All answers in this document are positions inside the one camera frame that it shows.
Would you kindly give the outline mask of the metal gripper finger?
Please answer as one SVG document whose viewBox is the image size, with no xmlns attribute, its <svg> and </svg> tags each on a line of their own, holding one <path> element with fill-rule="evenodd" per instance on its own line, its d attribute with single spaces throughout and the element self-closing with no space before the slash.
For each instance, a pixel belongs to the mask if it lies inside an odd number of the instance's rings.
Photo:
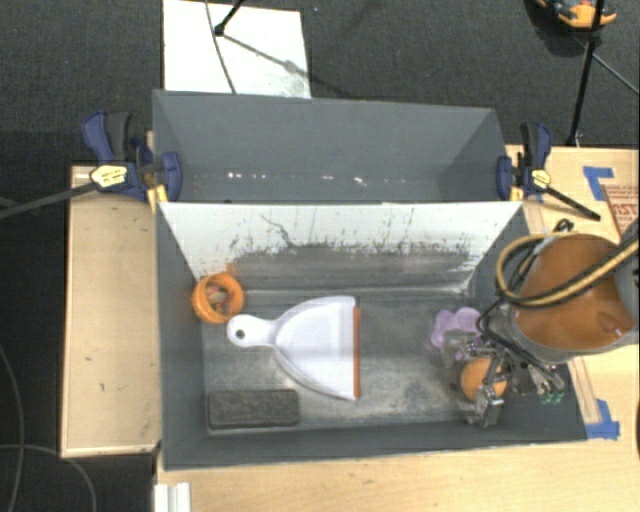
<svg viewBox="0 0 640 512">
<path fill-rule="evenodd" d="M 476 334 L 471 331 L 448 330 L 444 334 L 442 360 L 445 368 L 449 369 L 457 361 L 470 358 L 476 350 Z"/>
<path fill-rule="evenodd" d="M 494 426 L 504 408 L 504 399 L 499 397 L 492 386 L 482 385 L 473 401 L 473 409 L 466 421 L 482 428 Z"/>
</svg>

